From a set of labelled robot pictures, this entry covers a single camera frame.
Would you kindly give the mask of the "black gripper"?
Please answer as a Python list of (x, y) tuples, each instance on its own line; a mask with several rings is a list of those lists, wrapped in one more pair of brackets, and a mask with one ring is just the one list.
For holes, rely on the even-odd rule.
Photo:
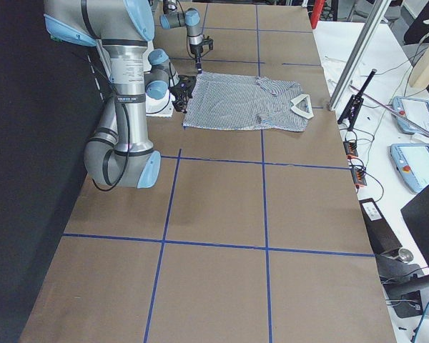
[(195, 58), (195, 66), (197, 68), (197, 73), (201, 74), (202, 73), (201, 58), (202, 58), (202, 53), (203, 53), (203, 44), (190, 44), (189, 50), (190, 50), (190, 53)]
[(192, 92), (195, 88), (197, 77), (179, 75), (178, 83), (170, 88), (170, 92), (174, 96), (173, 107), (175, 111), (182, 113), (187, 112), (187, 102), (192, 98)]

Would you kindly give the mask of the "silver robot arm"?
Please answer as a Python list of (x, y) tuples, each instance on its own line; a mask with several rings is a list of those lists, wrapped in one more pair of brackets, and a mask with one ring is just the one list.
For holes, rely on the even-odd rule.
[(194, 59), (197, 73), (201, 74), (204, 37), (198, 10), (183, 10), (178, 1), (163, 1), (162, 9), (159, 22), (163, 29), (184, 27), (187, 30), (189, 54)]
[(154, 39), (148, 1), (45, 1), (46, 30), (56, 39), (107, 51), (112, 97), (84, 150), (84, 164), (95, 187), (145, 189), (157, 181), (161, 154), (147, 130), (147, 98), (167, 95), (172, 63), (156, 49), (143, 56)]

